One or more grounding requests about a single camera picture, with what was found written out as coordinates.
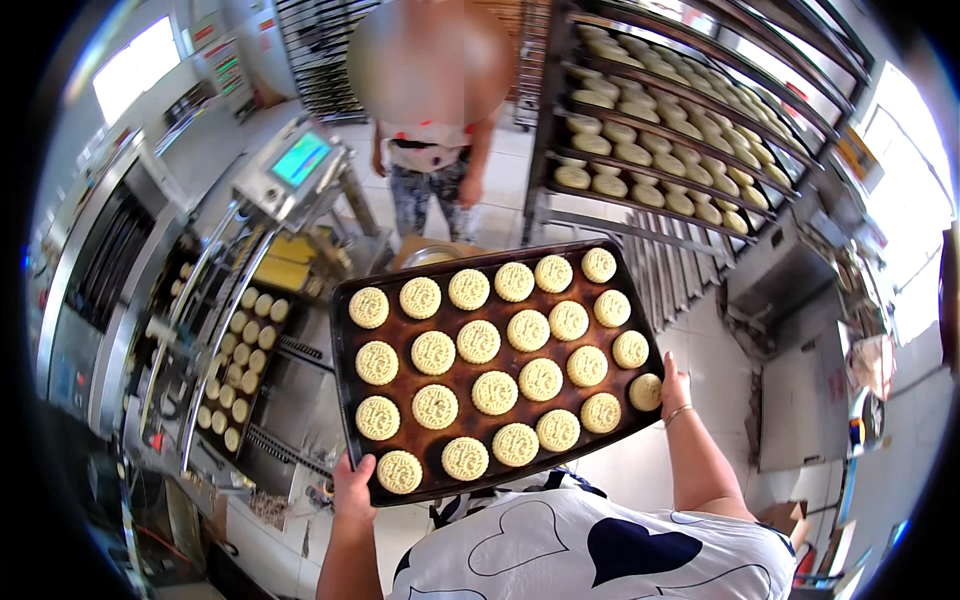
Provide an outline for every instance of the window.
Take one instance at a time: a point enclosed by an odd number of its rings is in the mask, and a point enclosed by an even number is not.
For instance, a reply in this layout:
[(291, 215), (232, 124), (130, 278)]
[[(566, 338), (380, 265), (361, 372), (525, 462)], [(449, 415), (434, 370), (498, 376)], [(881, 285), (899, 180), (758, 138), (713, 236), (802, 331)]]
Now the window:
[(890, 63), (857, 130), (884, 171), (866, 205), (889, 240), (894, 325), (906, 344), (937, 319), (942, 231), (956, 218), (947, 153), (917, 87)]
[(164, 16), (116, 53), (93, 77), (93, 90), (107, 125), (170, 69), (180, 63), (170, 18)]

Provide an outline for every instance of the dark baking tray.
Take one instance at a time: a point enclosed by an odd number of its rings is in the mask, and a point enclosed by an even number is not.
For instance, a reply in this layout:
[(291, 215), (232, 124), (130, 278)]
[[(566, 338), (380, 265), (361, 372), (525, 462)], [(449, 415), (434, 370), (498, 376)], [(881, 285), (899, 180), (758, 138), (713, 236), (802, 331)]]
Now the dark baking tray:
[[(264, 353), (267, 355), (267, 362), (263, 366), (263, 371), (260, 372), (260, 379), (257, 382), (256, 390), (254, 390), (253, 394), (247, 394), (246, 392), (241, 390), (239, 386), (233, 388), (234, 391), (236, 392), (237, 400), (242, 398), (250, 404), (250, 407), (247, 410), (247, 420), (245, 420), (242, 423), (238, 423), (233, 418), (233, 411), (224, 408), (223, 405), (220, 403), (220, 400), (211, 400), (210, 398), (206, 397), (206, 390), (204, 390), (204, 395), (201, 398), (201, 404), (209, 408), (210, 411), (220, 410), (227, 415), (227, 428), (233, 427), (240, 432), (240, 445), (237, 446), (236, 452), (230, 452), (229, 450), (227, 450), (227, 445), (224, 444), (224, 436), (217, 435), (217, 433), (213, 431), (212, 426), (206, 429), (202, 429), (199, 425), (197, 425), (197, 431), (200, 432), (200, 435), (204, 436), (204, 439), (207, 440), (208, 443), (213, 444), (213, 446), (217, 448), (219, 452), (221, 452), (224, 456), (232, 458), (233, 460), (237, 460), (240, 457), (240, 452), (243, 450), (243, 443), (247, 439), (247, 428), (250, 426), (250, 421), (253, 417), (253, 408), (254, 406), (256, 406), (256, 400), (260, 397), (260, 388), (263, 384), (264, 377), (266, 377), (267, 375), (267, 370), (270, 368), (270, 363), (271, 361), (273, 361), (274, 354), (276, 353), (276, 344), (279, 342), (280, 335), (283, 333), (284, 328), (286, 328), (287, 324), (290, 323), (290, 319), (294, 314), (294, 307), (296, 306), (295, 304), (296, 299), (294, 298), (294, 296), (285, 290), (280, 290), (278, 288), (272, 287), (270, 285), (265, 285), (262, 283), (252, 283), (252, 285), (249, 285), (248, 287), (255, 287), (256, 290), (260, 292), (260, 294), (264, 294), (264, 293), (270, 294), (271, 296), (274, 297), (274, 301), (277, 301), (280, 299), (287, 300), (290, 303), (290, 310), (287, 312), (286, 319), (284, 319), (280, 323), (274, 323), (273, 321), (271, 321), (270, 315), (267, 315), (266, 317), (259, 317), (256, 315), (256, 313), (253, 312), (252, 308), (247, 309), (247, 308), (240, 307), (239, 304), (237, 305), (237, 310), (242, 310), (243, 312), (247, 313), (247, 318), (250, 321), (255, 321), (258, 325), (260, 325), (261, 329), (263, 329), (264, 325), (273, 325), (274, 329), (276, 329), (276, 342), (274, 342), (274, 347), (270, 348), (269, 350), (263, 350)], [(233, 313), (230, 313), (227, 316), (228, 319), (231, 319), (232, 317), (233, 317)], [(238, 344), (242, 343), (243, 337), (239, 333), (235, 335), (237, 336), (237, 343)], [(252, 346), (251, 351), (256, 350), (257, 348), (260, 348), (260, 345)], [(216, 356), (219, 352), (220, 352), (220, 347), (217, 347), (216, 352), (214, 352), (213, 355)], [(230, 360), (228, 360), (225, 365), (221, 366), (220, 369), (217, 370), (217, 379), (220, 380), (221, 385), (225, 383), (225, 380), (227, 377), (227, 369), (233, 363), (233, 355), (231, 355), (229, 359)]]
[[(580, 263), (583, 255), (591, 248), (605, 248), (616, 258), (616, 274), (607, 283), (593, 283), (583, 274)], [(507, 302), (493, 290), (493, 277), (501, 265), (513, 261), (522, 262), (533, 270), (541, 258), (550, 254), (564, 256), (573, 266), (573, 282), (565, 291), (560, 294), (547, 294), (540, 288), (535, 288), (527, 300)], [(447, 297), (446, 290), (450, 279), (463, 269), (477, 269), (484, 273), (491, 282), (490, 298), (483, 307), (474, 311), (464, 311), (456, 308)], [(399, 306), (400, 288), (408, 280), (418, 276), (427, 276), (434, 279), (443, 292), (440, 310), (433, 317), (422, 321), (408, 317)], [(357, 290), (368, 286), (383, 290), (390, 302), (390, 317), (386, 323), (376, 329), (359, 327), (348, 315), (350, 298)], [(606, 328), (596, 322), (592, 316), (593, 303), (603, 291), (608, 289), (617, 289), (623, 292), (633, 307), (630, 320), (620, 327)], [(507, 341), (506, 329), (511, 317), (527, 308), (539, 310), (544, 316), (547, 316), (550, 309), (561, 300), (576, 300), (588, 310), (590, 314), (589, 329), (583, 337), (573, 342), (560, 342), (551, 336), (546, 346), (536, 352), (519, 352), (510, 346)], [(437, 329), (456, 340), (460, 328), (467, 322), (477, 319), (490, 321), (496, 325), (500, 332), (500, 351), (493, 360), (484, 365), (471, 365), (458, 355), (453, 366), (443, 375), (429, 376), (417, 371), (410, 358), (410, 348), (418, 335), (424, 331)], [(617, 335), (628, 329), (635, 329), (642, 333), (650, 344), (650, 357), (646, 364), (639, 369), (621, 369), (612, 358), (613, 340)], [(643, 313), (639, 295), (630, 278), (623, 255), (620, 249), (609, 239), (484, 254), (406, 269), (386, 275), (345, 281), (333, 290), (330, 297), (330, 331), (333, 340), (333, 361), (336, 369), (337, 390), (340, 396), (340, 412), (344, 422), (351, 462), (356, 465), (364, 454), (372, 453), (379, 458), (390, 450), (403, 449), (416, 455), (423, 466), (423, 480), (420, 486), (414, 492), (405, 495), (387, 492), (380, 486), (375, 476), (371, 478), (370, 490), (373, 506), (395, 506), (424, 502), (512, 481), (589, 454), (608, 444), (622, 440), (660, 419), (659, 411), (639, 412), (627, 399), (627, 390), (630, 383), (642, 373), (652, 372), (662, 379), (663, 363), (660, 359), (660, 351), (657, 348), (653, 329)], [(385, 386), (368, 385), (356, 374), (354, 365), (356, 352), (361, 346), (372, 340), (387, 342), (396, 350), (399, 358), (399, 373), (394, 381)], [(609, 370), (600, 385), (578, 388), (570, 383), (569, 377), (566, 375), (566, 360), (574, 349), (585, 345), (597, 346), (604, 351), (607, 355)], [(481, 373), (493, 370), (504, 371), (509, 373), (516, 381), (520, 369), (531, 360), (540, 357), (553, 359), (564, 370), (564, 386), (557, 397), (546, 402), (533, 402), (521, 394), (513, 409), (505, 415), (497, 417), (484, 415), (473, 406), (470, 391), (474, 380)], [(414, 394), (423, 386), (431, 383), (440, 383), (449, 387), (459, 400), (456, 421), (441, 431), (431, 431), (421, 427), (414, 420), (411, 410)], [(534, 461), (526, 467), (506, 467), (493, 457), (491, 451), (493, 434), (503, 425), (511, 422), (523, 422), (533, 427), (536, 426), (540, 416), (557, 408), (565, 408), (579, 418), (584, 401), (598, 392), (610, 392), (620, 399), (622, 417), (613, 432), (599, 435), (582, 429), (580, 440), (573, 448), (567, 452), (549, 452), (541, 448)], [(360, 402), (368, 396), (388, 397), (400, 411), (400, 429), (389, 440), (374, 442), (364, 438), (357, 431), (354, 414)], [(446, 474), (441, 465), (441, 453), (446, 443), (461, 436), (477, 438), (484, 443), (491, 454), (487, 472), (474, 481), (463, 482), (453, 479)]]

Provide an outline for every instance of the patterned pants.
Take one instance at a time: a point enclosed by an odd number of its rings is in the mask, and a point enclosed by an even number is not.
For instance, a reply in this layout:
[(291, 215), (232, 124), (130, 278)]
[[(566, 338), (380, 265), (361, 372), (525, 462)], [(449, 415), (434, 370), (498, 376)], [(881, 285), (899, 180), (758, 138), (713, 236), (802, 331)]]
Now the patterned pants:
[(396, 232), (401, 236), (423, 236), (430, 195), (436, 194), (440, 210), (450, 228), (450, 241), (476, 243), (476, 211), (462, 208), (458, 200), (460, 182), (467, 174), (467, 161), (458, 158), (433, 173), (420, 173), (394, 165), (390, 191), (396, 209)]

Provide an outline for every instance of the red sign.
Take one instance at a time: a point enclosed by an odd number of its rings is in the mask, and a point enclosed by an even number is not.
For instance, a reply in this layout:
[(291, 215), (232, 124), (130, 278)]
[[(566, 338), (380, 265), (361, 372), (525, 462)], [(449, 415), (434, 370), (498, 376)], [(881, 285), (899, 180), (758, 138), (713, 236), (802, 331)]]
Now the red sign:
[(213, 25), (207, 25), (203, 29), (199, 30), (196, 34), (193, 35), (194, 41), (200, 41), (204, 37), (209, 36), (213, 33)]

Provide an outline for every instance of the person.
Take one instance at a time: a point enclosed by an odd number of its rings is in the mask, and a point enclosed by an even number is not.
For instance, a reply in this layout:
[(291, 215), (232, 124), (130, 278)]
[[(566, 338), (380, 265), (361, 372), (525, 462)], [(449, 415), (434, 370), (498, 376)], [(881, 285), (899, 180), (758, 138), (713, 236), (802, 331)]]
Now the person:
[(371, 167), (379, 177), (387, 176), (381, 154), (386, 139), (392, 163), (390, 192), (400, 235), (423, 236), (433, 194), (450, 230), (450, 241), (476, 243), (473, 206), (483, 196), (495, 123), (496, 112), (462, 128), (432, 121), (416, 126), (374, 121)]
[[(482, 510), (417, 542), (400, 560), (388, 598), (786, 598), (796, 567), (789, 539), (747, 510), (671, 352), (664, 366), (660, 413), (673, 510), (632, 511), (584, 483), (494, 492)], [(354, 471), (342, 457), (334, 470), (318, 600), (383, 597), (367, 488), (374, 466), (367, 455)]]

